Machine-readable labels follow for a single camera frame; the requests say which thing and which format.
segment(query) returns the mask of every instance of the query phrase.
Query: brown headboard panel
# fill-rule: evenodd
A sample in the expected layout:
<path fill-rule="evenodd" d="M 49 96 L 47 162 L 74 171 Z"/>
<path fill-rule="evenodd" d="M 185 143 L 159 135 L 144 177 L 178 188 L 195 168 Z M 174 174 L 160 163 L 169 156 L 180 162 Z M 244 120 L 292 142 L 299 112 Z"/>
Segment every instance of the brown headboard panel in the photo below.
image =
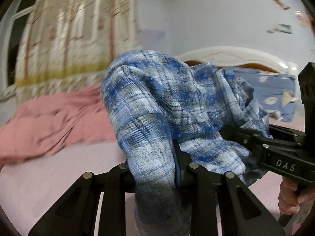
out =
<path fill-rule="evenodd" d="M 185 61 L 185 63 L 189 66 L 196 66 L 199 64 L 202 64 L 202 62 L 198 61 L 198 60 L 188 60 Z M 267 66 L 263 66 L 260 64 L 254 64 L 254 63 L 250 63 L 250 64 L 244 64 L 244 65 L 239 65 L 238 67 L 243 67 L 243 68 L 253 68 L 253 69 L 259 69 L 262 71 L 267 71 L 267 72 L 272 72 L 272 73 L 278 73 L 276 70 L 269 68 Z"/>

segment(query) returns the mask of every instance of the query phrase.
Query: white headboard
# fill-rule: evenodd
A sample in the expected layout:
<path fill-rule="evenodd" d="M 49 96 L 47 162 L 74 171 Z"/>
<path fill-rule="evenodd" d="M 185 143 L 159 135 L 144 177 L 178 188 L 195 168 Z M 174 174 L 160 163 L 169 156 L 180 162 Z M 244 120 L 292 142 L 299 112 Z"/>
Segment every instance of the white headboard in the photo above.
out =
<path fill-rule="evenodd" d="M 215 66 L 230 67 L 244 64 L 260 64 L 279 73 L 296 75 L 297 65 L 266 52 L 249 48 L 233 46 L 214 46 L 189 51 L 175 56 L 180 61 L 197 60 L 202 63 L 212 63 Z"/>

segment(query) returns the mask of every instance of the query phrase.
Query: crumpled blanket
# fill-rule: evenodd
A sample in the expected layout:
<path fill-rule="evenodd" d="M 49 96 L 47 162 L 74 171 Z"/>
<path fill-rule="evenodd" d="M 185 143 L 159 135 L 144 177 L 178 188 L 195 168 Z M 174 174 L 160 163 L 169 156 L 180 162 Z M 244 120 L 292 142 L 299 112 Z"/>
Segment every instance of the crumpled blanket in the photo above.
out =
<path fill-rule="evenodd" d="M 219 134 L 231 124 L 270 136 L 253 88 L 232 71 L 131 51 L 111 63 L 101 96 L 136 180 L 138 235 L 189 234 L 190 210 L 175 191 L 172 139 L 209 171 L 233 171 L 247 185 L 265 173 L 251 152 Z"/>
<path fill-rule="evenodd" d="M 49 156 L 77 143 L 115 141 L 100 84 L 23 103 L 0 127 L 0 165 Z"/>

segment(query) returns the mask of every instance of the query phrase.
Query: headboard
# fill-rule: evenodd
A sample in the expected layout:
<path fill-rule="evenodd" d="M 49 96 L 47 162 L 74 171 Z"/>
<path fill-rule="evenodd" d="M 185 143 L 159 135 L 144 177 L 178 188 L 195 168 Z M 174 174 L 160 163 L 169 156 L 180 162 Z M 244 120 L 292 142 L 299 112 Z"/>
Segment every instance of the headboard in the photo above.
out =
<path fill-rule="evenodd" d="M 212 63 L 218 68 L 239 66 L 255 68 L 273 73 L 297 75 L 297 65 L 258 50 L 233 46 L 214 46 L 189 51 L 176 59 L 194 66 L 200 63 Z"/>

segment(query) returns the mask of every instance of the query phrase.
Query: beige curtain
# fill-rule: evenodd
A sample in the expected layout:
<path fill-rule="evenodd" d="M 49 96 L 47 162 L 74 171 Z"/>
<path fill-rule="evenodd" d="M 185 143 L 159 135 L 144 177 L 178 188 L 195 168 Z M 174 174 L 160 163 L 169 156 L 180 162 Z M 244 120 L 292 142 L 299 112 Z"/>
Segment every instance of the beige curtain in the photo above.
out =
<path fill-rule="evenodd" d="M 103 79 L 117 56 L 137 49 L 135 0 L 37 0 L 16 65 L 20 104 Z"/>

